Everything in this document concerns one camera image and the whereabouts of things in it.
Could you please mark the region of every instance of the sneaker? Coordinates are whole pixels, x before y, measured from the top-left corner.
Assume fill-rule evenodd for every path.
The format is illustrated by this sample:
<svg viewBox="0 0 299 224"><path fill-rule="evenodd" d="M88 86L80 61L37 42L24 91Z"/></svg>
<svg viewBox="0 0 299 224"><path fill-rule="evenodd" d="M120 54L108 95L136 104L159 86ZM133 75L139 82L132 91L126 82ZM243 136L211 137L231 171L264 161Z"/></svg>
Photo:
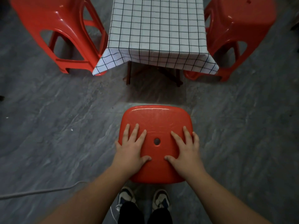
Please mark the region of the sneaker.
<svg viewBox="0 0 299 224"><path fill-rule="evenodd" d="M120 211L121 206L125 202L133 202L136 204L136 199L135 199L134 193L132 192L132 190L129 187L124 186L118 194L118 205L116 206L116 210Z"/></svg>
<svg viewBox="0 0 299 224"><path fill-rule="evenodd" d="M168 211L171 209L168 194L164 189L158 189L152 200L152 211L159 208L166 208Z"/></svg>

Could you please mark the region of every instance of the pant leg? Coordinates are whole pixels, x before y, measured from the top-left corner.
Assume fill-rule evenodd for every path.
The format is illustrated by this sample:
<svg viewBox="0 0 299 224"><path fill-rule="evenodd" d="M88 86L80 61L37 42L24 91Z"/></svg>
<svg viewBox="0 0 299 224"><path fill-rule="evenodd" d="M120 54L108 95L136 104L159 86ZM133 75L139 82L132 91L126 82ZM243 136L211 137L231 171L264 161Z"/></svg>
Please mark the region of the pant leg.
<svg viewBox="0 0 299 224"><path fill-rule="evenodd" d="M154 210L147 224L172 224L170 212L166 208Z"/></svg>
<svg viewBox="0 0 299 224"><path fill-rule="evenodd" d="M144 216L133 202L125 202L119 212L118 224L144 224Z"/></svg>

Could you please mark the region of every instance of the electrical cord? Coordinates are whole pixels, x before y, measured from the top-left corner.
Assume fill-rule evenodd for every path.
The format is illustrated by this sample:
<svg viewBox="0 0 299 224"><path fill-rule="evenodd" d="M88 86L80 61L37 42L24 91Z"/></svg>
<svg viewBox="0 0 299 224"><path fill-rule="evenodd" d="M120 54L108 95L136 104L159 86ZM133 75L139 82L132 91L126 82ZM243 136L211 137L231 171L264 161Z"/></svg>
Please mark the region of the electrical cord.
<svg viewBox="0 0 299 224"><path fill-rule="evenodd" d="M18 198L18 197L23 197L23 196L31 196L31 195L36 195L36 194L44 194L44 193L51 193L51 192L63 191L63 190L74 188L77 184L80 184L80 183L87 184L89 182L79 181L79 182L76 182L75 184L73 184L71 186L63 187L63 188L41 189L41 190L33 190L33 191L27 191L27 192L20 192L20 193L11 193L11 194L0 195L0 200L8 200L8 199ZM113 215L111 207L110 207L110 211L111 211L113 219L117 223L116 219L114 218L114 215Z"/></svg>

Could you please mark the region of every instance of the red plastic stool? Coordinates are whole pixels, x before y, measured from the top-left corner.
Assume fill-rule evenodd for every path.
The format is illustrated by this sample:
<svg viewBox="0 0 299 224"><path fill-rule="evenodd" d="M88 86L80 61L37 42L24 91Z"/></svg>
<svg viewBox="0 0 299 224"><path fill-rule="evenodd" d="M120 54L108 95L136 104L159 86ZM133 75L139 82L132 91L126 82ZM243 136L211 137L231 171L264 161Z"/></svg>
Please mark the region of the red plastic stool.
<svg viewBox="0 0 299 224"><path fill-rule="evenodd" d="M131 135L134 126L139 124L137 138L144 130L147 130L140 156L149 155L152 160L147 162L131 180L140 183L171 184L184 181L170 163L164 160L166 155L178 158L178 146L171 136L174 131L184 141L183 126L186 126L190 134L193 131L192 122L188 113L177 107L163 105L136 106L128 109L121 121L118 142L122 143L123 132L127 124L130 124Z"/></svg>
<svg viewBox="0 0 299 224"><path fill-rule="evenodd" d="M226 53L234 49L236 62L229 68L219 68L215 74L227 81L230 74L259 46L276 20L274 0L211 0L204 10L205 21L210 18L207 32L207 49L214 54L221 49ZM240 56L238 41L247 43ZM196 80L204 73L184 71L186 78Z"/></svg>
<svg viewBox="0 0 299 224"><path fill-rule="evenodd" d="M57 63L63 73L68 73L69 68L93 71L107 47L108 35L90 0L11 0L11 5L38 45ZM83 19L84 7L93 20ZM102 39L99 52L84 25L94 26L100 30ZM49 45L40 35L43 30L53 31ZM58 58L53 52L58 36L69 44L72 42L84 60Z"/></svg>

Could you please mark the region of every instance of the white checkered tablecloth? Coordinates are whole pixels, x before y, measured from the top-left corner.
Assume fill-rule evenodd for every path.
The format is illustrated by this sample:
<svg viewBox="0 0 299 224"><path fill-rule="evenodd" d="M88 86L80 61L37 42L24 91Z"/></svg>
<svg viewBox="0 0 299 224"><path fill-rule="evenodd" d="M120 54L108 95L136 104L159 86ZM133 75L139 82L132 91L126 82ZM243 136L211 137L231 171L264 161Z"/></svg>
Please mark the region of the white checkered tablecloth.
<svg viewBox="0 0 299 224"><path fill-rule="evenodd" d="M128 61L216 74L202 0L114 0L108 45L92 74Z"/></svg>

